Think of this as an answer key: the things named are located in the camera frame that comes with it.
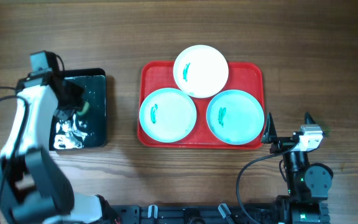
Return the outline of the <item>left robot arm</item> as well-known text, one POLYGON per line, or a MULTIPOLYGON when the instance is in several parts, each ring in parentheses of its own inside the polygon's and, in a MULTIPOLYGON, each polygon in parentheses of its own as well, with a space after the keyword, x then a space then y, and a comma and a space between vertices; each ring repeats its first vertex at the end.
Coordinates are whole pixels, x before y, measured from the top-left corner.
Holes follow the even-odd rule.
POLYGON ((119 223, 100 195, 73 191, 52 149, 106 142, 106 74, 43 68, 18 81, 17 110, 0 152, 0 219, 8 223, 119 223))

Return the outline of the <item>white plate top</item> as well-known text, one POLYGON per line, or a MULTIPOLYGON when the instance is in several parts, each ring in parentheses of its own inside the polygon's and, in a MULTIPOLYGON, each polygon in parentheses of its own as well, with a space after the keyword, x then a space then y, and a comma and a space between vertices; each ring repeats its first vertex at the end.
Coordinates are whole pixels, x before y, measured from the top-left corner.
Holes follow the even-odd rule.
POLYGON ((179 89, 194 98, 208 98, 220 92, 229 77, 223 54, 208 45, 183 50, 174 61, 173 78, 179 89))

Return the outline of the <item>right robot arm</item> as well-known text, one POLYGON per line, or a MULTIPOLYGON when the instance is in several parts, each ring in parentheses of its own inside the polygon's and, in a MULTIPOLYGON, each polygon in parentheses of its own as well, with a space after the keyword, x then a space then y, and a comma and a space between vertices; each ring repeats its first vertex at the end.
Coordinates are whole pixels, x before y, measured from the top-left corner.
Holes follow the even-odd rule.
POLYGON ((270 144, 270 153, 283 157, 282 174, 288 187, 288 195, 279 195, 275 201, 275 223, 331 222, 328 205, 333 171, 322 163, 310 163, 308 154, 317 150, 324 138, 324 131, 309 113, 305 123, 290 137, 279 137, 272 115, 267 116, 262 136, 264 144, 270 144))

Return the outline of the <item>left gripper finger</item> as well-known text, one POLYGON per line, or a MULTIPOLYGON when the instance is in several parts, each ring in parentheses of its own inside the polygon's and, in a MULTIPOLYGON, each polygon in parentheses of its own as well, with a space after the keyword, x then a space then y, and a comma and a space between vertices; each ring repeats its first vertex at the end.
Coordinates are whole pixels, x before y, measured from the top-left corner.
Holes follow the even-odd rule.
POLYGON ((84 100, 84 88, 69 80, 63 81, 63 106, 67 108, 82 108, 84 100))
POLYGON ((76 106, 58 106, 53 115, 57 119, 66 121, 70 119, 76 111, 76 106))

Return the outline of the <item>light blue plate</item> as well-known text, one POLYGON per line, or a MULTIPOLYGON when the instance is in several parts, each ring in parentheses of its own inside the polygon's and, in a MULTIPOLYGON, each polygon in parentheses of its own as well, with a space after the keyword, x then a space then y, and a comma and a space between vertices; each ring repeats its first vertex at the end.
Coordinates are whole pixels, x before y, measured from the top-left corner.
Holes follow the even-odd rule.
POLYGON ((148 137, 162 143, 177 142, 195 127, 197 119, 193 100, 176 88, 161 88, 141 103, 139 122, 148 137))
POLYGON ((243 145, 255 140, 264 127, 261 104, 242 90, 218 93, 206 109, 206 122, 212 134, 231 145, 243 145))

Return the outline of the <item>green yellow sponge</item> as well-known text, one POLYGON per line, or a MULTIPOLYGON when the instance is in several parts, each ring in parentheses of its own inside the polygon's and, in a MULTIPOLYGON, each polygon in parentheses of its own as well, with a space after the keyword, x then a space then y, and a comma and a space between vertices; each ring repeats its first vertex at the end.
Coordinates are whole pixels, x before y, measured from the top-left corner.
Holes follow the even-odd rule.
POLYGON ((85 101, 82 109, 80 109, 76 113, 78 116, 84 116, 88 112, 89 108, 90 108, 90 104, 87 101, 85 101))

